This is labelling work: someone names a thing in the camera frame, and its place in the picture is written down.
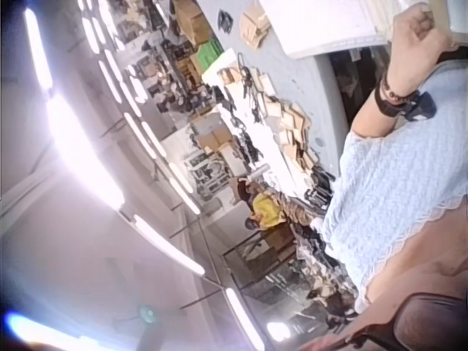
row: cardboard piece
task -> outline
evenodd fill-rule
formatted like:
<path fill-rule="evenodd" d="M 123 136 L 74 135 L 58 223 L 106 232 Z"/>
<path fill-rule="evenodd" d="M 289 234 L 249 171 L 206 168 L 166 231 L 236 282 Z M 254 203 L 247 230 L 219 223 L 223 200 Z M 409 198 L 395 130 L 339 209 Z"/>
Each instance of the cardboard piece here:
<path fill-rule="evenodd" d="M 274 97 L 276 95 L 276 90 L 273 87 L 273 83 L 271 82 L 270 76 L 265 73 L 259 76 L 260 82 L 262 83 L 263 91 L 270 97 Z"/>
<path fill-rule="evenodd" d="M 284 112 L 281 118 L 281 124 L 284 128 L 294 130 L 294 116 L 291 113 Z"/>
<path fill-rule="evenodd" d="M 280 145 L 289 145 L 293 143 L 293 135 L 290 130 L 283 130 L 278 134 Z"/>
<path fill-rule="evenodd" d="M 279 102 L 266 102 L 266 112 L 269 116 L 282 117 L 282 107 Z"/>
<path fill-rule="evenodd" d="M 202 10 L 193 0 L 174 1 L 175 18 L 183 34 L 194 45 L 203 44 L 212 37 L 211 27 Z"/>
<path fill-rule="evenodd" d="M 270 26 L 270 21 L 259 4 L 253 4 L 247 8 L 239 20 L 242 40 L 254 49 L 260 46 Z"/>
<path fill-rule="evenodd" d="M 229 128 L 225 124 L 217 127 L 212 132 L 205 135 L 197 135 L 195 140 L 202 149 L 206 151 L 208 148 L 210 151 L 218 151 L 218 148 L 232 140 L 233 135 Z"/>
<path fill-rule="evenodd" d="M 284 155 L 290 159 L 296 159 L 298 156 L 298 147 L 293 144 L 283 146 Z"/>

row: table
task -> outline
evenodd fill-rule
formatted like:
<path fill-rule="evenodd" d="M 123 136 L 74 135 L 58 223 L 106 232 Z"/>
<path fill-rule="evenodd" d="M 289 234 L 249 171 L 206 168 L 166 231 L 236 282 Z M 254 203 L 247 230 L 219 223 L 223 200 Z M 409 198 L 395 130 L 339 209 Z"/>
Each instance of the table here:
<path fill-rule="evenodd" d="M 297 103 L 312 123 L 309 147 L 319 156 L 322 166 L 334 176 L 339 175 L 339 158 L 349 126 L 344 113 L 338 84 L 327 55 L 299 60 L 288 57 L 274 31 L 257 50 L 241 39 L 239 18 L 254 0 L 198 0 L 208 22 L 225 50 L 242 53 L 249 67 L 268 73 L 277 97 Z M 218 30 L 218 12 L 227 11 L 234 19 L 230 34 Z"/>

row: worker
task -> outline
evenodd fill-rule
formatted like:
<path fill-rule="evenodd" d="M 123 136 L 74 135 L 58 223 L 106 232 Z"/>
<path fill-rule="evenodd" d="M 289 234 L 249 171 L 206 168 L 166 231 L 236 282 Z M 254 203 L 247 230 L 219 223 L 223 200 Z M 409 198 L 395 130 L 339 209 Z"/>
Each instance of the worker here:
<path fill-rule="evenodd" d="M 392 350 L 468 350 L 468 63 L 436 66 L 455 49 L 427 4 L 396 16 L 388 71 L 352 123 L 321 227 L 361 315 L 302 350 L 381 350 L 371 331 Z M 402 114 L 414 122 L 396 128 Z"/>

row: cardboard box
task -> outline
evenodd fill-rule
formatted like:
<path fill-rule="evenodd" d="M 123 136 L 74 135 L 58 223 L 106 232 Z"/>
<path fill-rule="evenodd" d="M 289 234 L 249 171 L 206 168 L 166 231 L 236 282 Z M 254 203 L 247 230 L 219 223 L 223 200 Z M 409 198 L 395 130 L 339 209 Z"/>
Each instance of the cardboard box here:
<path fill-rule="evenodd" d="M 454 32 L 451 30 L 447 1 L 448 0 L 429 0 L 428 1 L 429 6 L 431 7 L 432 13 L 434 14 L 434 24 L 437 28 L 441 29 L 444 33 L 451 36 L 453 40 L 457 42 L 458 44 L 466 45 L 468 44 L 468 34 L 458 33 L 458 32 Z"/>
<path fill-rule="evenodd" d="M 195 137 L 195 140 L 202 149 L 208 148 L 211 151 L 218 151 L 221 145 L 230 142 L 232 139 L 233 135 L 225 124 L 206 135 L 197 135 Z"/>
<path fill-rule="evenodd" d="M 260 46 L 270 26 L 270 21 L 259 4 L 253 4 L 247 8 L 239 20 L 242 40 L 254 49 Z"/>
<path fill-rule="evenodd" d="M 177 23 L 193 45 L 200 45 L 211 39 L 213 34 L 211 27 L 193 0 L 174 1 L 174 7 Z"/>
<path fill-rule="evenodd" d="M 213 131 L 213 135 L 218 140 L 219 146 L 221 146 L 224 143 L 228 143 L 233 139 L 233 135 L 231 134 L 229 128 L 225 124 L 222 126 L 216 128 Z"/>

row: fluorescent light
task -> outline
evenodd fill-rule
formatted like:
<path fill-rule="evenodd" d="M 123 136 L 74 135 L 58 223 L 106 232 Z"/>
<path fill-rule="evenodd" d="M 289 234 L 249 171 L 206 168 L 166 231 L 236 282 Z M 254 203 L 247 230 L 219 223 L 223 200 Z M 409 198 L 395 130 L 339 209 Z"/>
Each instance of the fluorescent light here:
<path fill-rule="evenodd" d="M 291 331 L 284 323 L 270 322 L 266 328 L 274 341 L 282 342 L 291 337 Z"/>
<path fill-rule="evenodd" d="M 135 90 L 139 98 L 142 100 L 147 100 L 148 94 L 146 93 L 146 89 L 141 83 L 141 81 L 138 78 L 132 76 L 130 76 L 130 81 L 132 82 L 133 89 Z"/>
<path fill-rule="evenodd" d="M 196 263 L 186 254 L 172 245 L 169 241 L 163 238 L 148 223 L 141 219 L 141 217 L 135 214 L 134 219 L 135 226 L 140 230 L 141 235 L 150 243 L 152 243 L 156 248 L 199 276 L 205 275 L 205 269 L 201 265 Z"/>
<path fill-rule="evenodd" d="M 145 130 L 146 134 L 149 136 L 149 140 L 156 146 L 157 151 L 161 154 L 161 156 L 166 157 L 167 153 L 166 150 L 162 147 L 161 143 L 157 140 L 156 135 L 154 135 L 153 131 L 151 130 L 150 126 L 146 122 L 141 122 L 143 129 Z"/>
<path fill-rule="evenodd" d="M 97 43 L 96 36 L 94 36 L 94 31 L 93 27 L 91 26 L 91 22 L 88 18 L 83 17 L 82 19 L 83 27 L 85 29 L 86 37 L 88 38 L 89 46 L 91 46 L 91 50 L 93 50 L 94 53 L 99 53 L 99 44 Z"/>
<path fill-rule="evenodd" d="M 95 17 L 93 17 L 93 24 L 94 24 L 94 29 L 96 29 L 96 33 L 97 33 L 97 37 L 99 38 L 99 41 L 102 44 L 105 44 L 104 32 L 102 31 L 102 28 L 101 28 L 101 25 L 99 24 L 99 21 Z"/>
<path fill-rule="evenodd" d="M 117 66 L 117 62 L 114 59 L 114 56 L 112 56 L 112 53 L 108 49 L 105 49 L 104 54 L 105 54 L 105 57 L 107 58 L 107 61 L 109 62 L 112 72 L 114 72 L 114 75 L 116 75 L 117 80 L 119 82 L 124 81 L 124 78 L 122 77 L 122 74 L 120 73 L 120 69 Z"/>
<path fill-rule="evenodd" d="M 102 21 L 107 27 L 107 31 L 111 37 L 117 37 L 118 32 L 112 14 L 110 13 L 109 4 L 106 0 L 99 0 L 99 13 L 101 14 Z"/>
<path fill-rule="evenodd" d="M 125 45 L 119 38 L 114 38 L 114 41 L 116 42 L 117 48 L 119 51 L 124 51 L 125 50 Z"/>
<path fill-rule="evenodd" d="M 24 17 L 37 80 L 43 89 L 50 89 L 53 84 L 52 75 L 50 74 L 44 47 L 42 46 L 41 34 L 39 32 L 36 15 L 30 9 L 26 9 Z"/>
<path fill-rule="evenodd" d="M 102 74 L 104 75 L 104 78 L 107 81 L 107 84 L 109 85 L 110 91 L 112 91 L 112 95 L 114 96 L 114 99 L 116 99 L 116 101 L 119 104 L 121 104 L 122 98 L 120 98 L 120 94 L 118 93 L 117 88 L 114 85 L 114 81 L 112 80 L 112 77 L 110 76 L 109 71 L 107 70 L 107 67 L 102 61 L 99 61 L 99 66 L 101 67 Z"/>
<path fill-rule="evenodd" d="M 49 127 L 65 163 L 75 175 L 114 210 L 125 202 L 122 191 L 97 158 L 72 108 L 60 95 L 47 101 Z"/>
<path fill-rule="evenodd" d="M 140 128 L 138 128 L 131 115 L 125 112 L 124 116 L 127 120 L 127 123 L 130 125 L 130 128 L 132 128 L 133 132 L 137 135 L 137 138 L 140 141 L 141 145 L 143 145 L 143 147 L 145 148 L 146 152 L 148 152 L 149 156 L 152 159 L 156 159 L 156 152 L 154 152 L 154 150 L 150 147 L 148 141 L 146 141 L 145 137 L 143 136 L 143 133 L 140 131 Z"/>
<path fill-rule="evenodd" d="M 79 339 L 74 338 L 16 313 L 8 313 L 5 322 L 19 339 L 28 344 L 50 345 L 65 351 L 112 351 L 107 347 L 100 347 L 99 343 L 93 339 L 83 336 Z"/>
<path fill-rule="evenodd" d="M 169 182 L 170 185 L 172 185 L 173 188 L 177 191 L 178 196 L 180 196 L 182 200 L 190 207 L 193 213 L 197 215 L 200 214 L 200 209 L 197 207 L 197 205 L 195 205 L 195 203 L 192 201 L 189 195 L 187 195 L 186 192 L 181 188 L 177 180 L 175 180 L 174 178 L 169 178 Z"/>
<path fill-rule="evenodd" d="M 137 75 L 136 71 L 135 71 L 135 68 L 133 67 L 133 65 L 129 64 L 127 66 L 127 69 L 129 70 L 130 74 L 131 75 Z"/>
<path fill-rule="evenodd" d="M 169 163 L 170 169 L 174 172 L 175 176 L 177 179 L 182 183 L 184 186 L 185 190 L 188 191 L 190 194 L 193 193 L 193 188 L 190 186 L 189 182 L 185 179 L 184 175 L 182 172 L 177 168 L 176 165 L 174 165 L 172 162 Z"/>
<path fill-rule="evenodd" d="M 247 313 L 244 311 L 244 308 L 242 307 L 242 304 L 234 290 L 231 288 L 226 289 L 226 295 L 235 315 L 239 319 L 242 328 L 245 330 L 256 351 L 264 351 L 265 344 L 263 344 L 262 338 L 260 338 L 260 335 L 258 335 L 258 332 L 255 330 L 255 327 L 247 316 Z"/>
<path fill-rule="evenodd" d="M 158 10 L 159 14 L 161 15 L 162 20 L 164 21 L 164 23 L 166 23 L 166 26 L 169 27 L 169 19 L 167 19 L 166 14 L 164 13 L 164 11 L 162 11 L 161 5 L 156 4 L 156 9 Z"/>
<path fill-rule="evenodd" d="M 138 117 L 141 117 L 141 111 L 138 108 L 136 102 L 133 100 L 133 97 L 130 94 L 130 90 L 129 90 L 128 86 L 124 82 L 120 82 L 120 87 L 121 87 L 122 91 L 124 92 L 125 97 L 129 101 L 129 104 L 132 107 L 133 112 L 135 112 L 135 115 L 137 115 Z"/>

